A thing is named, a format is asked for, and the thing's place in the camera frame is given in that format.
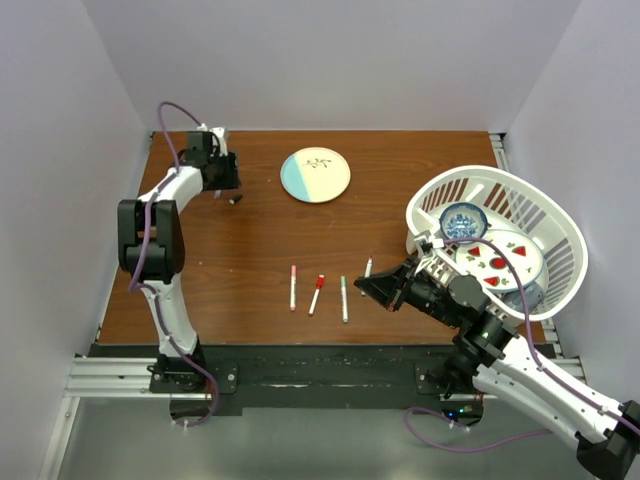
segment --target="wooden tabletop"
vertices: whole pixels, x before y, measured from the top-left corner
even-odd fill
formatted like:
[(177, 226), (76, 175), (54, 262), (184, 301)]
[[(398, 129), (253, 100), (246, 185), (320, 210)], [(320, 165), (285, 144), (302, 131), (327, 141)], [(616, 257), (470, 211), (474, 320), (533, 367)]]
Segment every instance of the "wooden tabletop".
[[(184, 133), (172, 134), (177, 148)], [(336, 200), (305, 204), (280, 183), (293, 152), (322, 146), (342, 154), (351, 183)], [(182, 274), (191, 323), (203, 344), (449, 343), (454, 332), (410, 306), (395, 313), (361, 297), (352, 285), (369, 255), (374, 272), (406, 258), (405, 209), (414, 193), (450, 168), (495, 166), (486, 132), (232, 132), (241, 193), (194, 198), (180, 216), (186, 246)], [(154, 135), (140, 192), (171, 166), (161, 134)], [(289, 310), (290, 267), (298, 269), (298, 309)], [(326, 277), (313, 317), (307, 315), (318, 274)], [(340, 276), (348, 281), (349, 323), (343, 324)], [(142, 293), (129, 294), (129, 276), (116, 275), (99, 342), (157, 343)], [(543, 341), (535, 325), (536, 341)]]

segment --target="red marker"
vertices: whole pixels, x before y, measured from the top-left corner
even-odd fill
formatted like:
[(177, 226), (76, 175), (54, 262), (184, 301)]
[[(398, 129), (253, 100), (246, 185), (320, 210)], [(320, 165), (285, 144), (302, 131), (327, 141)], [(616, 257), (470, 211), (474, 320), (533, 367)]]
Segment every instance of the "red marker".
[(320, 295), (320, 289), (324, 283), (324, 275), (318, 275), (318, 281), (316, 282), (316, 291), (313, 293), (313, 300), (311, 300), (311, 308), (309, 308), (309, 316), (313, 316), (313, 312), (316, 309), (316, 303), (318, 303), (318, 296)]

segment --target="red heart pattern plate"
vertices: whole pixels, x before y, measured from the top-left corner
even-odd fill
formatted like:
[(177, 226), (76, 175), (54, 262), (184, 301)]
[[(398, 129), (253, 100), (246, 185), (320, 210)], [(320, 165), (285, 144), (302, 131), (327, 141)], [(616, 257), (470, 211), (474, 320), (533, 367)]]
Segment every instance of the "red heart pattern plate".
[[(510, 230), (488, 230), (484, 239), (489, 240), (507, 256), (523, 286), (529, 285), (542, 272), (542, 252), (526, 235)], [(505, 293), (518, 288), (504, 259), (488, 245), (460, 245), (456, 250), (455, 261), (492, 292)]]

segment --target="plate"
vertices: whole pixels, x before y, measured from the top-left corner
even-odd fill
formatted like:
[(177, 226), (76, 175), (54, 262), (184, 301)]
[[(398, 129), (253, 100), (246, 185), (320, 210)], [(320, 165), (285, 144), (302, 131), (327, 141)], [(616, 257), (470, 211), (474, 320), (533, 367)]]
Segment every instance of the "plate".
[(487, 216), (473, 203), (454, 203), (440, 216), (440, 228), (447, 238), (482, 237), (487, 225)]
[[(484, 236), (498, 247), (513, 264), (523, 287), (534, 282), (544, 267), (540, 248), (526, 235), (510, 230), (488, 230)], [(518, 289), (504, 260), (483, 243), (466, 243), (456, 250), (455, 261), (492, 292)]]
[(282, 164), (280, 181), (294, 198), (307, 203), (323, 203), (340, 196), (351, 180), (349, 164), (328, 148), (298, 150)]

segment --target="marker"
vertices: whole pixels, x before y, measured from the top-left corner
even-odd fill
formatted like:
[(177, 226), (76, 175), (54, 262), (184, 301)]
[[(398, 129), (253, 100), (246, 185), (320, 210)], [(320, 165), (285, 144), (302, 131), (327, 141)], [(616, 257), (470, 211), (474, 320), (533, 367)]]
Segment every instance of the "marker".
[(342, 293), (342, 323), (349, 323), (349, 311), (347, 310), (347, 278), (340, 277), (340, 293)]
[(291, 265), (291, 292), (289, 296), (289, 307), (291, 311), (296, 309), (296, 266)]
[(231, 199), (229, 200), (229, 203), (230, 203), (231, 205), (235, 205), (235, 204), (236, 204), (236, 203), (238, 203), (240, 200), (242, 200), (242, 194), (241, 194), (241, 193), (239, 193), (239, 194), (238, 194), (238, 195), (236, 195), (235, 197), (231, 198)]
[(324, 283), (324, 275), (318, 275), (318, 281), (316, 282), (316, 291), (313, 293), (313, 300), (311, 300), (311, 307), (309, 308), (309, 316), (313, 316), (313, 312), (316, 309), (316, 303), (318, 303), (318, 295), (320, 295), (320, 289)]
[[(367, 260), (367, 266), (364, 269), (364, 278), (371, 276), (372, 268), (373, 268), (373, 255), (369, 257), (369, 260)], [(364, 293), (364, 290), (360, 290), (360, 295), (362, 295), (363, 297), (367, 296), (367, 294)]]

